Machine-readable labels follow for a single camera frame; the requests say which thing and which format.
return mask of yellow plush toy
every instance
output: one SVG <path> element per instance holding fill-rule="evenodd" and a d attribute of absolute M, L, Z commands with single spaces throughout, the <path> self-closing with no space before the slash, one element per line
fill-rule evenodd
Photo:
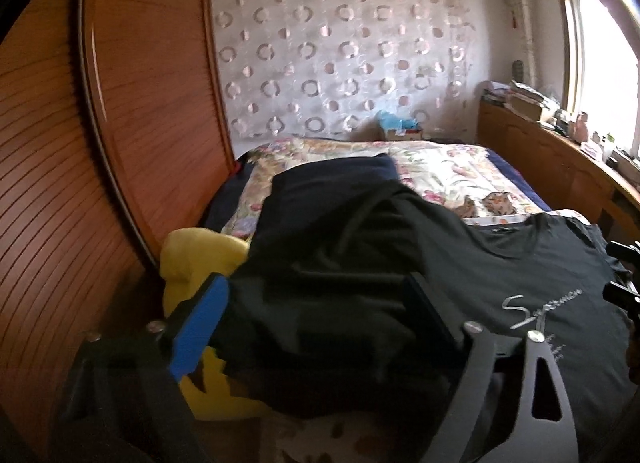
<path fill-rule="evenodd" d="M 249 245 L 232 236 L 206 228 L 182 228 L 171 232 L 160 253 L 160 275 L 166 281 L 162 308 L 169 316 L 182 301 L 193 297 L 206 278 L 217 272 L 228 276 L 244 263 Z M 178 383 L 196 419 L 206 421 L 246 419 L 263 416 L 269 408 L 261 401 L 231 396 L 224 361 L 207 347 L 201 358 L 206 392 L 189 377 Z"/>

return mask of metal bolt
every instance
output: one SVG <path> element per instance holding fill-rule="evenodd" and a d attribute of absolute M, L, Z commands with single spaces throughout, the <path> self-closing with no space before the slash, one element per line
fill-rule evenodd
<path fill-rule="evenodd" d="M 153 334 L 162 333 L 165 328 L 166 324 L 161 320 L 152 320 L 146 325 L 146 330 Z"/>
<path fill-rule="evenodd" d="M 470 335 L 477 335 L 482 333 L 482 326 L 473 320 L 467 320 L 464 324 L 465 331 Z"/>
<path fill-rule="evenodd" d="M 85 331 L 84 332 L 84 340 L 87 342 L 97 342 L 102 338 L 102 334 L 97 331 Z"/>
<path fill-rule="evenodd" d="M 532 340 L 534 342 L 544 342 L 545 341 L 545 335 L 543 335 L 537 329 L 531 329 L 531 330 L 527 331 L 527 337 L 529 337 L 529 340 Z"/>

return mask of wallpaper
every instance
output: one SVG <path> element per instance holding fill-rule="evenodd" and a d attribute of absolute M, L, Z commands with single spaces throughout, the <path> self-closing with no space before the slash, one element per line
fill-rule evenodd
<path fill-rule="evenodd" d="M 350 139 L 379 110 L 465 126 L 465 0 L 212 0 L 232 139 Z"/>

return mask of t-shirt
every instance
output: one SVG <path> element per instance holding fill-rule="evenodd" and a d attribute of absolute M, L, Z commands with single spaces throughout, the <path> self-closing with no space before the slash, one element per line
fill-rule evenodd
<path fill-rule="evenodd" d="M 230 305 L 212 340 L 227 374 L 268 403 L 276 393 L 269 392 L 273 380 L 260 379 L 264 368 L 303 369 L 287 381 L 292 389 L 303 385 L 300 375 L 329 368 L 351 370 L 353 389 L 360 379 L 363 388 L 373 382 L 406 391 L 407 380 L 396 377 L 412 360 L 429 373 L 402 304 L 402 280 L 417 271 L 466 319 L 494 333 L 545 334 L 584 458 L 634 391 L 624 362 L 626 318 L 602 298 L 604 285 L 626 271 L 604 245 L 597 226 L 547 214 L 468 226 L 401 183 L 384 182 L 300 233 L 263 243 L 232 276 Z M 444 392 L 437 379 L 421 378 L 429 391 L 412 388 L 420 396 Z"/>

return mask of floral bedspread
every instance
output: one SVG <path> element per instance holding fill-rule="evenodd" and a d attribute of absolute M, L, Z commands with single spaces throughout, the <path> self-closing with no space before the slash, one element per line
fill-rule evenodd
<path fill-rule="evenodd" d="M 254 171 L 236 212 L 222 232 L 242 239 L 254 233 L 262 203 L 271 193 L 271 179 L 276 174 L 304 163 L 376 156 L 383 152 L 396 163 L 402 183 L 426 201 L 450 208 L 470 224 L 496 222 L 484 218 L 542 212 L 498 171 L 487 159 L 486 149 L 480 146 L 442 145 L 429 141 L 343 142 L 289 138 L 273 141 L 249 153 L 250 161 L 255 163 Z M 576 214 L 568 211 L 568 216 L 576 217 Z"/>

